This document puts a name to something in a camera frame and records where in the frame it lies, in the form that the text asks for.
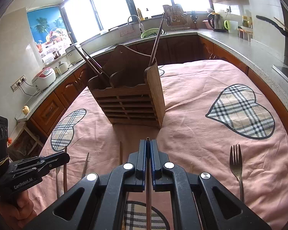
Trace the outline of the person's left hand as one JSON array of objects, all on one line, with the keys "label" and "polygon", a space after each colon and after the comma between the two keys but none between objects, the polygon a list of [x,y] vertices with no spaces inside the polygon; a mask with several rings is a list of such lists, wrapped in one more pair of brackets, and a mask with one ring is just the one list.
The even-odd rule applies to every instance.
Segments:
[{"label": "person's left hand", "polygon": [[32,219],[37,217],[34,203],[29,198],[28,190],[18,194],[17,206],[0,199],[0,213],[11,229],[23,229]]}]

